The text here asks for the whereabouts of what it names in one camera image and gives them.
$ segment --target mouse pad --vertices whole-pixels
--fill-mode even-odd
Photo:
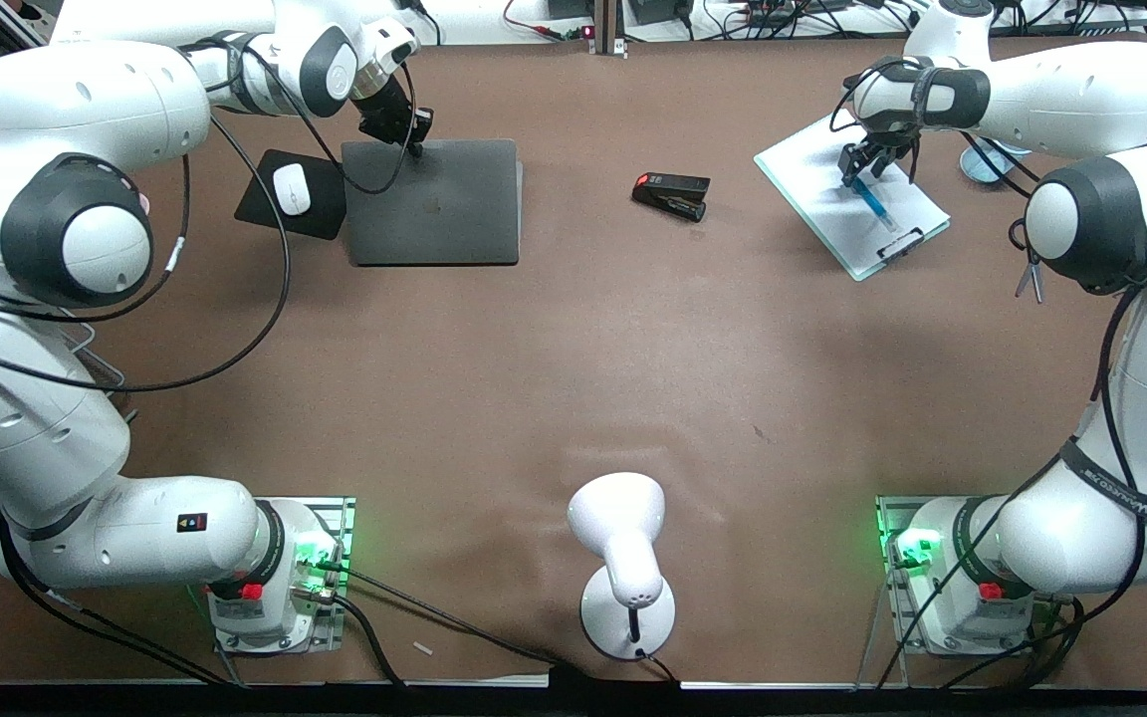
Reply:
[[[290,151],[270,149],[259,159],[259,177],[264,178],[265,184],[268,184],[268,190],[274,192],[273,172],[286,164],[295,164],[296,162],[304,164],[304,178],[309,185],[311,205],[299,217],[291,217],[282,212],[282,224],[286,224],[286,231],[318,239],[336,239],[338,227],[343,226],[343,219],[348,213],[348,201],[343,193],[343,179],[338,177],[334,164],[319,157],[306,157],[306,155],[292,155]],[[255,178],[251,178],[250,184],[247,184],[245,194],[242,194],[242,200],[237,202],[237,210],[233,212],[233,218],[237,219],[239,223],[276,228],[273,209],[268,206],[268,198],[264,196],[264,190],[260,189],[259,182],[256,182]]]

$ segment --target brown table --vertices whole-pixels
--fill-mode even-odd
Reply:
[[[851,680],[882,579],[874,496],[1019,484],[1075,427],[1111,307],[1059,276],[1046,305],[1012,298],[1023,256],[1002,231],[1021,200],[963,181],[957,135],[924,140],[919,169],[950,231],[864,283],[760,176],[757,151],[822,117],[842,77],[898,47],[632,46],[625,61],[574,46],[429,49],[412,69],[436,135],[518,145],[520,265],[352,268],[341,242],[292,237],[276,330],[217,380],[136,398],[128,475],[356,494],[369,575],[596,676],[653,679],[583,639],[577,601],[598,562],[564,523],[587,480],[649,473],[666,490],[656,548],[679,611],[661,653],[670,668],[686,680]],[[314,154],[292,119],[226,122],[256,158]],[[357,137],[351,112],[320,126],[336,147]],[[227,358],[278,290],[274,232],[231,219],[249,177],[223,138],[194,171],[178,278],[102,329],[103,352],[136,381]],[[705,220],[633,204],[643,171],[713,178]],[[178,167],[139,179],[167,246]],[[178,586],[80,598],[217,664]],[[403,676],[538,668],[362,605]],[[356,631],[338,653],[242,670],[377,676]],[[0,680],[151,676],[167,672],[77,636],[0,579]],[[1061,684],[1147,688],[1147,586],[1087,628]]]

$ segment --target lamp base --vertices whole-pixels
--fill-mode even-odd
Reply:
[[[640,641],[631,641],[627,608],[614,598],[609,567],[604,567],[586,582],[582,613],[583,632],[596,649],[615,660],[640,660],[637,649],[645,650],[645,654],[657,653],[676,626],[676,595],[670,591],[670,583],[663,578],[657,602],[638,611]]]

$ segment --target black label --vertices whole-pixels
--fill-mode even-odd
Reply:
[[[185,513],[177,517],[178,533],[200,533],[206,530],[205,513]]]

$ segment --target lamp head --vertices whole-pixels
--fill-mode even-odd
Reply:
[[[600,476],[570,500],[570,529],[604,560],[614,598],[626,608],[648,608],[663,591],[653,541],[665,515],[661,486],[640,473]]]

